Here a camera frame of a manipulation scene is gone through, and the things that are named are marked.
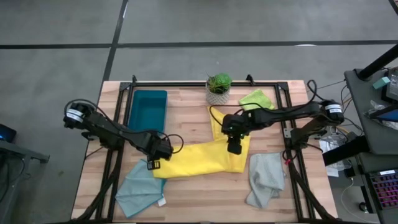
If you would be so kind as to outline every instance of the concrete floor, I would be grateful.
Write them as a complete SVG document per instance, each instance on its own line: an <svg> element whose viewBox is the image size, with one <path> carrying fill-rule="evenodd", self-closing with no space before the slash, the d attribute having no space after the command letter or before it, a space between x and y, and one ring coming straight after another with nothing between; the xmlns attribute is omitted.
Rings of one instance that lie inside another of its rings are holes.
<svg viewBox="0 0 398 224"><path fill-rule="evenodd" d="M1 44L111 43L122 0L0 0ZM387 0L130 0L120 43L189 41L297 41L398 39L398 17ZM318 86L372 62L391 45L316 47L220 47L118 49L110 80L203 80L227 72L258 80L315 79ZM87 142L63 128L64 104L98 99L109 49L0 50L0 123L18 130L16 143L50 154L32 165L13 223L49 223L70 218ZM319 91L338 100L343 84ZM358 122L354 106L347 117ZM340 204L339 217L359 222ZM353 202L345 204L374 221Z"/></svg>

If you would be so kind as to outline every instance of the yellow cloth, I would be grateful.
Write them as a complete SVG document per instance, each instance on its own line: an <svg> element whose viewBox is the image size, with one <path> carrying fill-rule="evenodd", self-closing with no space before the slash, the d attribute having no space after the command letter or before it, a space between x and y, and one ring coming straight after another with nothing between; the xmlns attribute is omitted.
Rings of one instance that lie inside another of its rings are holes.
<svg viewBox="0 0 398 224"><path fill-rule="evenodd" d="M212 108L214 117L222 122L224 114ZM227 136L221 132L221 126L210 116L212 142L184 146L172 155L169 161L160 159L160 169L153 170L154 177L171 178L192 175L211 174L214 172L243 172L248 157L250 137L241 140L242 153L235 155L227 151Z"/></svg>

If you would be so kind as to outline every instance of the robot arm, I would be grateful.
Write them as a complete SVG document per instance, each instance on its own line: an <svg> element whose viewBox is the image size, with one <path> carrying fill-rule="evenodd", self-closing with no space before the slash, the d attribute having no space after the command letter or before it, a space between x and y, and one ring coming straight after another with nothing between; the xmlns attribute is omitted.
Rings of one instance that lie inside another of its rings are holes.
<svg viewBox="0 0 398 224"><path fill-rule="evenodd" d="M160 168L159 159L169 160L173 152L169 139L161 139L157 131L133 132L96 112L92 105L86 103L72 103L63 121L66 128L85 129L98 136L101 145L108 149L123 147L123 140L128 141L147 156L149 170Z"/></svg>
<svg viewBox="0 0 398 224"><path fill-rule="evenodd" d="M307 142L308 137L325 126L336 126L344 121L341 106L332 101L321 103L310 102L291 108L269 110L258 108L244 111L242 114L227 114L223 119L221 132L228 136L228 151L234 154L241 153L241 139L251 131L261 130L280 121L289 121L300 118L313 118L302 128L291 130L290 147L297 147L300 142Z"/></svg>

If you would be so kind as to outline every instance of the gray cloth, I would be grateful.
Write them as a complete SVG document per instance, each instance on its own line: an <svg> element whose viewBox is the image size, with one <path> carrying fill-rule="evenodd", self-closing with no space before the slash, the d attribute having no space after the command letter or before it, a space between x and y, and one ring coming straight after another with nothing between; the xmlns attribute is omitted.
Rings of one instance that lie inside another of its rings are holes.
<svg viewBox="0 0 398 224"><path fill-rule="evenodd" d="M279 197L279 192L285 189L280 153L251 156L249 180L252 191L246 203L257 208L266 208L268 201L273 197Z"/></svg>
<svg viewBox="0 0 398 224"><path fill-rule="evenodd" d="M124 178L116 194L116 200L127 218L141 212L163 198L166 179L154 178L147 162L140 160Z"/></svg>

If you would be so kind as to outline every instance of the towel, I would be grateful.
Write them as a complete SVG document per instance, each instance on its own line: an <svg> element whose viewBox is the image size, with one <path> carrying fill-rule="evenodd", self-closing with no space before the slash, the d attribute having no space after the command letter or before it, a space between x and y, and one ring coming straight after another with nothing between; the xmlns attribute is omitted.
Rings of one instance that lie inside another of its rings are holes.
<svg viewBox="0 0 398 224"><path fill-rule="evenodd" d="M165 179L154 178L147 169L147 162L140 160L124 178L116 194L116 200L127 218L143 211L163 198Z"/></svg>
<svg viewBox="0 0 398 224"><path fill-rule="evenodd" d="M218 121L222 121L224 114L212 108L211 112ZM248 156L250 136L241 140L242 153L236 155L228 152L228 137L221 132L221 126L210 115L212 142L184 145L183 149L173 154L169 161L160 159L160 169L153 170L154 177L172 178L193 175L211 174L215 172L244 171Z"/></svg>
<svg viewBox="0 0 398 224"><path fill-rule="evenodd" d="M273 110L275 108L275 106L271 103L271 100L261 90L254 90L253 92L239 100L239 105L243 105L246 103L258 103L263 108L267 108L270 110ZM259 108L257 105L246 105L242 107L244 110Z"/></svg>
<svg viewBox="0 0 398 224"><path fill-rule="evenodd" d="M271 198L279 197L279 192L285 189L280 153L251 156L249 181L252 191L246 198L247 204L257 208L266 208Z"/></svg>

